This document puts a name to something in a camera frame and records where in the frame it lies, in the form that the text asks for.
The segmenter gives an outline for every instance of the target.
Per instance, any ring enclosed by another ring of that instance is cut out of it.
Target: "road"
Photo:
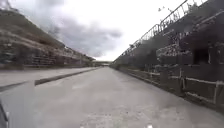
[[[64,69],[41,69],[41,70],[14,70],[14,71],[0,71],[0,87],[24,81],[35,81],[40,79],[51,78],[54,76],[66,75],[87,71],[94,68],[64,68]]]
[[[35,88],[37,128],[223,128],[224,116],[110,68]]]

